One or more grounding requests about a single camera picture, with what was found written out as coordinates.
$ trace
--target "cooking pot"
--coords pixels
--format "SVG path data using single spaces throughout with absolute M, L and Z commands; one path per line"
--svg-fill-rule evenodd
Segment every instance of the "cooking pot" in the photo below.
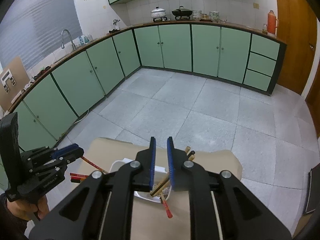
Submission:
M 165 18 L 167 20 L 167 17 L 165 16 L 165 10 L 161 9 L 159 7 L 156 7 L 151 11 L 151 17 L 153 18 L 153 21 L 155 22 L 158 18 Z
M 188 17 L 188 20 L 190 20 L 190 15 L 192 14 L 191 10 L 185 9 L 183 6 L 180 6 L 179 9 L 173 10 L 172 14 L 175 16 L 175 19 L 177 20 L 179 17 L 186 16 Z

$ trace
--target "white cable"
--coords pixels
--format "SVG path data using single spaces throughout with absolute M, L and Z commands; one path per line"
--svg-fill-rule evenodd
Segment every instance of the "white cable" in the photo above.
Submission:
M 73 124 L 79 123 L 79 122 L 82 121 L 84 118 L 86 118 L 88 114 L 89 114 L 89 109 L 88 109 L 88 112 L 87 112 L 87 114 L 85 115 L 85 117 L 83 117 L 83 118 L 80 119 L 79 121 L 74 122 Z

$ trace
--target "orange thermos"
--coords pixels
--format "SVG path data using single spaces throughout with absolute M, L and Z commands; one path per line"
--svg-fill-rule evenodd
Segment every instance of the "orange thermos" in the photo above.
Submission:
M 267 25 L 267 30 L 268 33 L 271 34 L 276 34 L 276 28 L 278 27 L 276 25 L 277 22 L 277 17 L 275 15 L 275 13 L 273 12 L 273 10 L 270 10 L 270 12 L 268 13 L 268 25 Z

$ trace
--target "kitchen faucet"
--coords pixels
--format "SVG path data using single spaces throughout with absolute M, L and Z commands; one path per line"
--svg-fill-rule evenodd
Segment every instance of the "kitchen faucet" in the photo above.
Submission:
M 61 48 L 64 49 L 64 43 L 63 43 L 63 32 L 64 32 L 64 31 L 66 31 L 66 32 L 68 33 L 68 35 L 69 35 L 69 38 L 70 38 L 70 40 L 71 40 L 72 50 L 76 50 L 76 46 L 75 46 L 75 44 L 73 43 L 73 40 L 72 40 L 72 38 L 71 38 L 71 34 L 70 34 L 70 32 L 69 32 L 67 29 L 65 29 L 65 30 L 63 30 L 63 31 L 61 32 L 61 38 L 62 38 L 62 46 L 61 46 Z

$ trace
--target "wooden countertop edge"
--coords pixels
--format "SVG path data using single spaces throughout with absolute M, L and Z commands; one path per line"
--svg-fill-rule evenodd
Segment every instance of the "wooden countertop edge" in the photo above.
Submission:
M 265 37 L 267 39 L 286 44 L 284 41 L 282 41 L 282 40 L 280 40 L 278 38 L 263 34 L 262 31 L 260 31 L 260 30 L 253 29 L 253 28 L 250 28 L 250 27 L 246 27 L 244 25 L 234 24 L 234 23 L 216 23 L 216 22 L 196 21 L 196 20 L 177 20 L 177 21 L 150 22 L 150 23 L 144 23 L 144 24 L 131 25 L 131 26 L 128 26 L 128 27 L 125 27 L 125 28 L 119 30 L 118 32 L 109 33 L 109 34 L 107 34 L 105 36 L 102 36 L 102 37 L 100 37 L 98 39 L 95 39 L 94 41 L 91 41 L 88 44 L 81 46 L 79 49 L 74 50 L 73 52 L 69 53 L 65 57 L 61 58 L 56 63 L 52 64 L 50 66 L 51 68 L 48 71 L 46 71 L 42 76 L 38 77 L 37 80 L 35 80 L 35 82 L 33 84 L 31 84 L 31 86 L 17 98 L 17 100 L 9 108 L 9 113 L 12 113 L 15 110 L 15 108 L 18 106 L 18 104 L 20 104 L 20 102 L 28 95 L 28 93 L 30 93 L 30 91 L 39 82 L 41 82 L 41 80 L 43 80 L 46 76 L 48 76 L 57 67 L 59 67 L 60 65 L 62 65 L 65 62 L 67 62 L 69 59 L 73 58 L 74 56 L 80 54 L 81 52 L 84 52 L 88 48 L 90 48 L 90 47 L 92 47 L 92 46 L 94 46 L 94 45 L 96 45 L 96 44 L 98 44 L 98 43 L 100 43 L 100 42 L 102 42 L 102 41 L 114 36 L 114 35 L 117 35 L 119 33 L 125 32 L 127 30 L 132 30 L 132 29 L 141 28 L 141 27 L 157 26 L 157 25 L 169 25 L 169 24 L 200 24 L 200 25 L 212 25 L 212 26 L 218 26 L 218 27 L 233 28 L 233 29 L 237 29 L 237 30 L 241 30 L 241 31 L 247 31 L 247 32 L 250 32 L 250 33 L 253 33 L 253 34 L 257 34 L 257 35 Z

